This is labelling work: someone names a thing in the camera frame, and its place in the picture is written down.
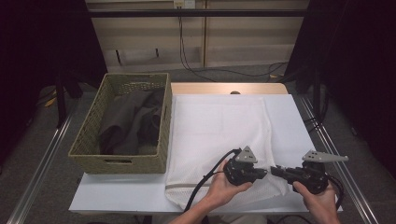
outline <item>forearm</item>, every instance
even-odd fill
[[[172,220],[170,222],[171,224],[195,224],[195,223],[200,223],[201,220],[213,209],[215,209],[216,206],[207,200],[206,198],[203,198],[198,204],[196,204],[193,208],[191,208],[189,211],[183,213],[181,216],[177,217],[176,219]]]

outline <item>person's right hand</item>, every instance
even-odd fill
[[[319,224],[340,223],[335,209],[335,190],[329,186],[320,194],[312,194],[300,182],[295,181],[293,186],[303,196],[304,204]]]

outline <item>black horizontal bar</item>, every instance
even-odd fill
[[[304,17],[305,9],[153,9],[153,10],[102,10],[91,9],[92,18],[127,17]]]

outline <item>white table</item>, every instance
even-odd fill
[[[174,95],[182,93],[180,84],[172,86]],[[198,89],[205,84],[197,84]],[[208,88],[210,93],[229,93],[238,91],[235,84],[213,85]],[[276,164],[297,167],[302,164],[302,156],[315,149],[306,131],[299,111],[291,97],[285,93],[284,86],[277,91],[266,91],[265,86],[253,85],[253,89],[262,89],[268,108],[268,116],[272,123],[272,147]],[[168,201],[164,195],[164,175],[87,175],[81,179],[78,190],[69,210],[81,214],[94,213],[130,213],[130,214],[177,214],[182,210]],[[217,214],[290,214],[306,212],[300,194],[292,190],[286,196],[251,203],[238,210],[219,210]]]

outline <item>human hand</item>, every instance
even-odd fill
[[[240,186],[235,186],[231,184],[225,174],[222,172],[223,167],[226,163],[227,160],[224,160],[220,164],[218,169],[219,173],[213,175],[209,191],[203,198],[203,201],[213,206],[212,209],[223,206],[224,204],[228,203],[237,193],[246,191],[253,185],[250,182],[247,182]]]
[[[332,184],[320,194],[312,194],[300,182],[293,182],[293,186],[303,196],[304,204],[319,224],[340,223],[335,209],[335,190]]]

